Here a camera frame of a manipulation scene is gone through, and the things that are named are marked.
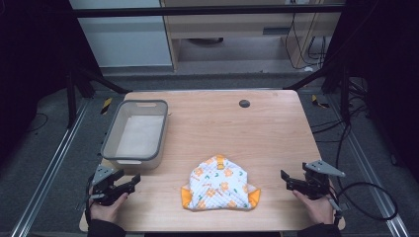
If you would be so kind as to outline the floral quilted cloth orange trim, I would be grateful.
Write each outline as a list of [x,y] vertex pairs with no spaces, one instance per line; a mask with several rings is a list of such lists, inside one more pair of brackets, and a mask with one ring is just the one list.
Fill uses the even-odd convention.
[[215,155],[199,164],[181,188],[185,209],[251,210],[260,200],[261,190],[248,183],[248,173],[223,155]]

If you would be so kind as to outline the person's right hand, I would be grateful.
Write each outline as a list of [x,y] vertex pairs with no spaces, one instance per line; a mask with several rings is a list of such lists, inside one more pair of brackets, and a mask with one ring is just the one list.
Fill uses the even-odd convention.
[[293,191],[293,195],[305,206],[308,216],[314,224],[334,223],[334,209],[329,197],[310,199],[299,191]]

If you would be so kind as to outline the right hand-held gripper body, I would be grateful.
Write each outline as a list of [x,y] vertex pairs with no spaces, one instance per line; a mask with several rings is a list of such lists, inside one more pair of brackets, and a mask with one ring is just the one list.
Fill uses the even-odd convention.
[[303,163],[304,181],[297,190],[310,199],[323,198],[330,191],[330,176],[344,178],[346,174],[323,160]]

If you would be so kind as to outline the person's left hand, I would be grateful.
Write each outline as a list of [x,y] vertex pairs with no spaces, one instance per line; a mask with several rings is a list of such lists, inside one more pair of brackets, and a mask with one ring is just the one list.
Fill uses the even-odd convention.
[[100,205],[90,200],[89,207],[91,219],[115,223],[117,221],[118,212],[127,198],[128,193],[123,193],[113,204],[109,206]]

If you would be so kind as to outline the white cabinet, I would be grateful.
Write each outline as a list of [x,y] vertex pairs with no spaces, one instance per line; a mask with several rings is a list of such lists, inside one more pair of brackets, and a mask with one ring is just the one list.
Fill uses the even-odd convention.
[[[159,0],[70,0],[74,10],[160,7]],[[171,66],[161,16],[79,18],[101,68]]]

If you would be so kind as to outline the black yellow hazard tape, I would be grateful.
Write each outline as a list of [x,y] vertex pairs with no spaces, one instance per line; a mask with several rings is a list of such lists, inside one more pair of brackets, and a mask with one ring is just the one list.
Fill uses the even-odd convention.
[[315,95],[311,95],[311,103],[320,108],[330,108],[329,104],[327,103],[320,103]]
[[101,108],[100,115],[105,115],[110,107],[113,98],[107,98]]

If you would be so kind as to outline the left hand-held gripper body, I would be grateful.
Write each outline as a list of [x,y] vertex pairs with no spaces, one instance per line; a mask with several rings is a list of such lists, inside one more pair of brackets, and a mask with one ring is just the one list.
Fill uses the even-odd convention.
[[100,205],[109,206],[122,195],[118,192],[115,182],[112,182],[112,175],[117,171],[103,165],[96,168],[91,182],[92,193],[90,199]]

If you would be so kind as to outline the light wooden shelf unit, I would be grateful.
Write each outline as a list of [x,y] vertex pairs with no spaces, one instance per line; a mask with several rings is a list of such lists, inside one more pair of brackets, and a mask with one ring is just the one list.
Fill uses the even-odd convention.
[[[244,6],[244,5],[310,5],[335,4],[345,0],[159,0],[163,7]],[[166,16],[164,22],[169,40],[214,39],[242,37],[273,37],[283,39],[292,66],[308,62],[312,39],[331,37],[341,14],[287,13]]]

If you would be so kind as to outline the white plastic basket grey rim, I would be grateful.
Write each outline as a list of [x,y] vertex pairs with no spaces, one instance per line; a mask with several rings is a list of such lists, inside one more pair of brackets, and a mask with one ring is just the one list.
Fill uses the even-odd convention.
[[121,102],[102,145],[102,156],[120,167],[157,168],[162,161],[167,119],[164,100]]

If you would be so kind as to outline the aluminium floor rail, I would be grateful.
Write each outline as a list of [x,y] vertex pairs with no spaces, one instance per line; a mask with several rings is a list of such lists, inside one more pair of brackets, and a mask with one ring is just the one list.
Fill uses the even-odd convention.
[[[346,124],[342,124],[342,128],[345,130],[346,139],[349,143],[350,150],[353,157],[363,174],[364,180],[367,183],[371,183],[382,187],[382,181],[379,179],[377,173],[373,169],[371,163],[368,161],[366,153],[364,152],[358,138],[355,133]],[[380,211],[382,218],[390,217],[392,214],[395,216],[387,220],[385,223],[393,237],[411,237],[407,227],[401,219],[398,211],[396,210],[394,201],[391,200],[390,195],[387,195],[384,191],[379,191],[375,187],[370,188],[370,192],[374,197],[377,208]]]
[[69,147],[76,135],[76,132],[85,117],[86,110],[90,105],[88,99],[82,99],[80,107],[76,111],[76,117],[73,124],[65,130],[63,137],[60,140],[46,170],[44,171],[41,180],[39,181],[34,194],[32,195],[25,211],[14,226],[10,237],[27,237],[31,227],[38,216],[40,209],[46,199],[50,187],[61,167],[61,164],[67,154]]

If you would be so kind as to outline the black metal stand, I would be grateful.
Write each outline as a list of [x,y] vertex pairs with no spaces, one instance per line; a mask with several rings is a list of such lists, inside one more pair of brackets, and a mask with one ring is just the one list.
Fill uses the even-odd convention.
[[340,116],[345,124],[350,123],[349,113],[349,68],[344,63],[327,62],[323,67],[304,79],[285,87],[285,90],[297,91],[304,85],[312,81],[324,77],[325,80],[321,86],[321,90],[326,93],[332,93],[337,87],[340,87]]
[[100,83],[101,85],[111,89],[118,94],[129,93],[128,89],[124,89],[104,78],[91,70],[83,67],[73,67],[66,74],[66,94],[68,106],[68,124],[70,128],[75,124],[77,119],[77,106],[75,90],[78,89],[83,98],[92,98],[95,90],[91,85],[91,81]]

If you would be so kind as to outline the black horizontal frame bar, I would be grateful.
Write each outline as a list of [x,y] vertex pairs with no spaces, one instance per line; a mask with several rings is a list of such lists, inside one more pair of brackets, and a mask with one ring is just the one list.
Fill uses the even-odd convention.
[[126,9],[86,9],[72,10],[70,14],[77,18],[201,16],[241,14],[336,13],[344,11],[345,8],[345,4],[192,6]]

